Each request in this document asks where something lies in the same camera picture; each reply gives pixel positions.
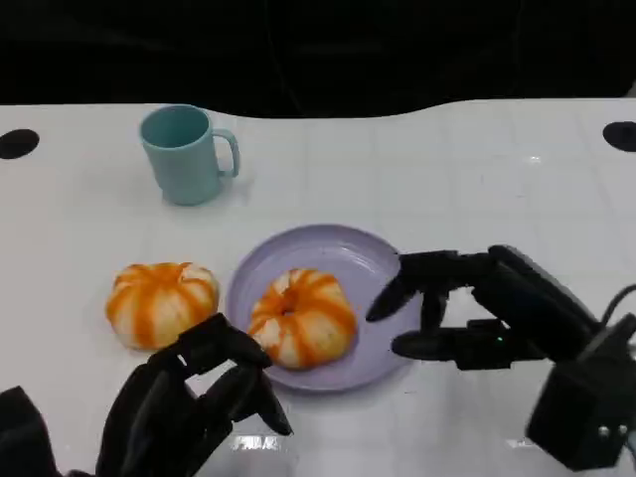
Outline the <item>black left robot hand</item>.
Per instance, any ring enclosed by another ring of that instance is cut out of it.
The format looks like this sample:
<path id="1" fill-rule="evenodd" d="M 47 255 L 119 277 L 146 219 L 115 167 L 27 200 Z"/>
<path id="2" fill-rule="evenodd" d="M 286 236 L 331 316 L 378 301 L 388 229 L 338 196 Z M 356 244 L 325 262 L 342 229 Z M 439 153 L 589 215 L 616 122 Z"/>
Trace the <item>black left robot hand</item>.
<path id="1" fill-rule="evenodd" d="M 265 369 L 272 362 L 222 313 L 179 335 L 135 368 L 105 422 L 99 476 L 193 476 L 253 415 L 275 433 L 292 427 Z"/>

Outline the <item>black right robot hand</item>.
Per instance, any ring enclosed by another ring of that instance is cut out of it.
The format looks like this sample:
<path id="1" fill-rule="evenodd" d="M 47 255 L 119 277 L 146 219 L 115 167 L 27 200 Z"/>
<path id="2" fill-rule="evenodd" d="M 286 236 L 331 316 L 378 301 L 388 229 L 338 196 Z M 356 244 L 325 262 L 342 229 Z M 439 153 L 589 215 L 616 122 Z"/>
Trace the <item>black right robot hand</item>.
<path id="1" fill-rule="evenodd" d="M 515 362 L 576 358 L 601 323 L 571 291 L 518 249 L 436 250 L 402 254 L 397 275 L 375 298 L 366 319 L 379 322 L 421 294 L 419 327 L 392 340 L 394 354 L 452 362 L 461 371 L 508 369 Z M 444 328 L 452 291 L 467 288 L 490 313 Z"/>

